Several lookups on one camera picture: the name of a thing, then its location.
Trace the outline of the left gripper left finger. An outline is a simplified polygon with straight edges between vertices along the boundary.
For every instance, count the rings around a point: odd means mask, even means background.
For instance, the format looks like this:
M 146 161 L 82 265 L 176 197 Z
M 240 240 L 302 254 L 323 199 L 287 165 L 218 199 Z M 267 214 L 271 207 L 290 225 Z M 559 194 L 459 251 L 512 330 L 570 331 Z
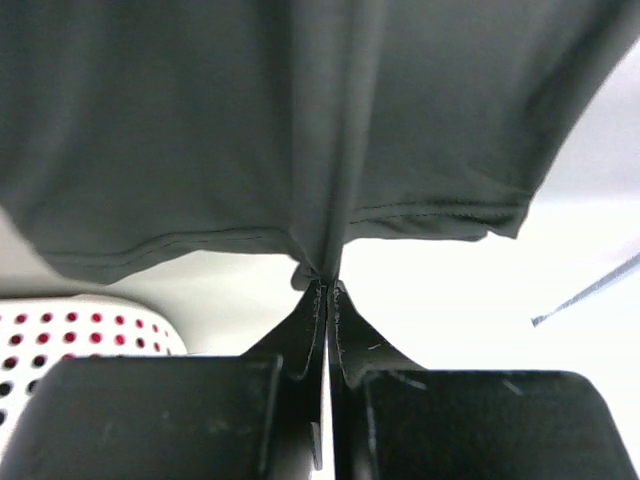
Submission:
M 36 386 L 5 479 L 308 479 L 323 465 L 327 288 L 230 357 L 67 359 Z

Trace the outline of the black brushstroke print t-shirt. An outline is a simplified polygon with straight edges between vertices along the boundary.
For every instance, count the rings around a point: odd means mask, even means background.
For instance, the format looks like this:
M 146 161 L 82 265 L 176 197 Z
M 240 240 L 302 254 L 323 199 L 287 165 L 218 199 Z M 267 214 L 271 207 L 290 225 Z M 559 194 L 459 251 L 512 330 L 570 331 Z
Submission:
M 1 204 L 59 274 L 515 237 L 635 1 L 5 1 Z

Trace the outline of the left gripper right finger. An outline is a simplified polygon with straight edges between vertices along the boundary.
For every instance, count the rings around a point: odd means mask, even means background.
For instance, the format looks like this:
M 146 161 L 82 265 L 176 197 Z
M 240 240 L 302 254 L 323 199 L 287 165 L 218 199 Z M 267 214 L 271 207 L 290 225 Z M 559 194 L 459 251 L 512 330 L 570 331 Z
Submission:
M 327 297 L 339 479 L 635 479 L 601 394 L 567 371 L 429 370 Z

